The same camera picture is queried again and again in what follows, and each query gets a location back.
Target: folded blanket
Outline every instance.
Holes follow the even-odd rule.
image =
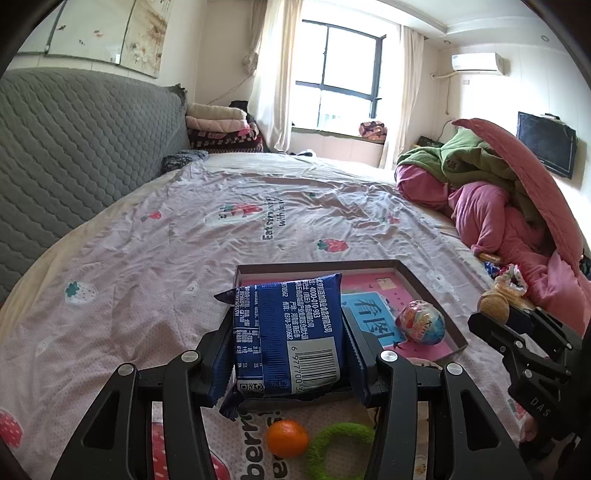
[[[214,145],[212,147],[203,147],[209,153],[261,153],[263,152],[262,136],[259,135],[253,139],[242,143],[228,145]]]
[[[251,123],[248,129],[227,134],[189,129],[189,141],[191,142],[191,148],[205,148],[213,145],[230,145],[247,142],[256,138],[258,134],[259,131],[255,123]]]
[[[416,165],[400,165],[396,169],[396,188],[407,200],[451,216],[448,197],[453,189],[441,183],[427,170]]]
[[[461,128],[441,148],[420,147],[400,155],[397,165],[424,168],[440,182],[455,188],[487,181],[509,192],[528,222],[544,223],[515,172],[488,143],[467,128]]]
[[[246,112],[239,108],[200,103],[190,103],[187,107],[187,115],[207,120],[246,120]]]
[[[246,120],[209,120],[207,118],[195,118],[187,115],[185,117],[187,122],[187,128],[193,130],[203,130],[206,132],[220,132],[220,133],[232,133],[239,132],[240,130],[249,129],[248,122]]]

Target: stack of folded blankets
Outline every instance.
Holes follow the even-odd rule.
[[[186,121],[193,149],[209,153],[263,151],[254,119],[239,108],[191,103]]]

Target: snack package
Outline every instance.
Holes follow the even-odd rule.
[[[340,274],[237,287],[216,295],[234,305],[236,382],[220,413],[230,419],[247,396],[326,390],[341,377]]]
[[[501,268],[495,278],[495,288],[509,298],[524,296],[527,293],[527,283],[519,270],[519,265],[511,263]]]
[[[445,336],[443,316],[424,300],[413,300],[396,318],[398,326],[408,339],[421,345],[436,345]]]

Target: orange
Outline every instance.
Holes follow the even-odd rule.
[[[291,458],[308,449],[306,429],[294,420],[276,421],[267,429],[267,446],[273,455]]]

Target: air conditioner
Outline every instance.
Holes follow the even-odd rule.
[[[459,53],[452,55],[452,67],[457,72],[492,73],[504,75],[503,58],[498,53]]]

